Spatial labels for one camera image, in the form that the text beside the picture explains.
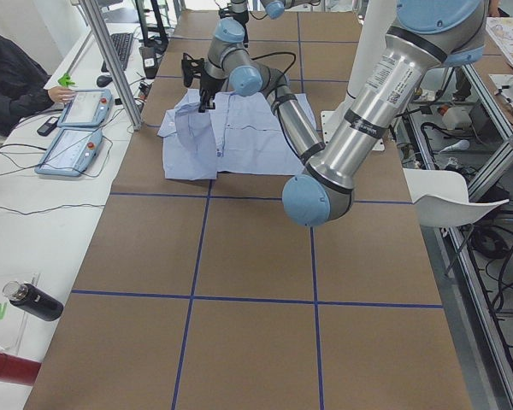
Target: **light blue towel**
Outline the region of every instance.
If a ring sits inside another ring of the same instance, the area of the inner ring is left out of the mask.
[[[297,99],[310,122],[315,118],[304,94]],[[216,109],[198,112],[198,90],[189,89],[168,110],[163,137],[163,167],[168,179],[215,179],[217,172],[295,175],[303,166],[291,152],[279,121],[264,96],[216,94]]]

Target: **human hand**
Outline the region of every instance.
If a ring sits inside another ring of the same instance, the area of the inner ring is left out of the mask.
[[[74,94],[74,91],[61,85],[48,90],[48,95],[54,103],[69,103],[74,98]]]

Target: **black sleeve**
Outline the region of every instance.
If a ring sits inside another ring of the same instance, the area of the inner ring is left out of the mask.
[[[36,114],[52,105],[53,101],[51,101],[48,91],[43,88],[29,91],[16,100],[0,93],[0,123],[12,127],[22,117]]]

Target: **white cloth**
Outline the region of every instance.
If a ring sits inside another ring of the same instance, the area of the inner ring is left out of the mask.
[[[304,94],[297,94],[315,127]],[[189,89],[165,113],[158,135],[163,137],[163,168],[168,179],[216,179],[221,171],[295,175],[303,165],[292,153],[264,96],[215,96],[216,109],[198,112],[199,92]]]

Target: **black phone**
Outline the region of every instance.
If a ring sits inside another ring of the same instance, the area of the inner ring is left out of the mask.
[[[47,137],[50,135],[50,132],[56,129],[57,121],[59,121],[59,117],[48,118],[46,122],[42,124],[38,130],[36,130],[36,132],[42,137]]]

